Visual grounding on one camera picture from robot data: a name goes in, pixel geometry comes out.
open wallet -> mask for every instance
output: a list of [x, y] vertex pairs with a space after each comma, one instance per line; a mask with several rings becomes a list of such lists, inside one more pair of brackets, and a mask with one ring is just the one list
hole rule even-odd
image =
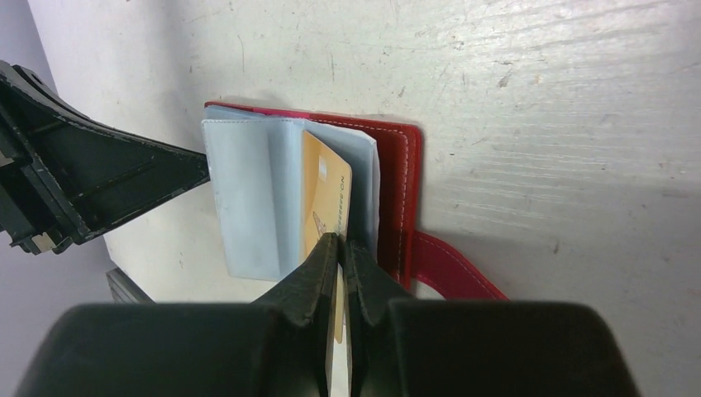
[[251, 304], [72, 309], [17, 395], [328, 396], [338, 264], [352, 397], [638, 395], [593, 310], [416, 299], [364, 243], [335, 233]]
[[[416, 230], [422, 164], [422, 134], [417, 126], [222, 102], [206, 103], [205, 108], [209, 117], [227, 117], [229, 111], [236, 112], [237, 117], [245, 117], [247, 113], [287, 117], [358, 130], [371, 136], [376, 141], [381, 175], [376, 247], [379, 265], [407, 289], [411, 280], [416, 279], [446, 299], [506, 299], [454, 247]], [[375, 252], [372, 242], [366, 244], [371, 252]]]

table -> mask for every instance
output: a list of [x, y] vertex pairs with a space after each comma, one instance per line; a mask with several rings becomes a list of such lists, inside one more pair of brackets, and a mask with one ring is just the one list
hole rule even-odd
[[[61, 97], [128, 132], [203, 151], [219, 98], [420, 124], [421, 229], [596, 308], [644, 394], [701, 390], [698, 2], [30, 3]], [[227, 275], [209, 184], [107, 246], [157, 301], [270, 287]]]

scratched table surface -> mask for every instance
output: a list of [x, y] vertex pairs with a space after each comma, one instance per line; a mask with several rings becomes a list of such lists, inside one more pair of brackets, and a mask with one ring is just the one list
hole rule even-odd
[[[63, 99], [128, 132], [204, 151], [218, 98], [418, 123], [422, 230], [596, 308], [645, 395], [701, 393], [701, 2], [30, 3]], [[209, 184], [107, 245], [157, 301], [269, 288], [227, 275]]]

wallet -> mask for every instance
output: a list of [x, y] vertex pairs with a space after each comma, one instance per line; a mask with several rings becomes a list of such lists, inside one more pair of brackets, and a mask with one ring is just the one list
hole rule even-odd
[[454, 247], [416, 230], [422, 163], [422, 134], [417, 126], [222, 102], [205, 103], [205, 108], [209, 106], [303, 118], [371, 136], [379, 153], [379, 266], [407, 289], [415, 279], [446, 299], [507, 299]]

table surface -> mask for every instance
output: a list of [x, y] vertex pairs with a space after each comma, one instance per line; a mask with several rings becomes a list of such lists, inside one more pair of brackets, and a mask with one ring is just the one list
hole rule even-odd
[[[596, 308], [646, 395], [701, 390], [701, 3], [30, 3], [61, 97], [128, 132], [203, 151], [220, 98], [419, 124], [422, 230]], [[210, 184], [107, 246], [157, 301], [270, 287], [227, 275]]]

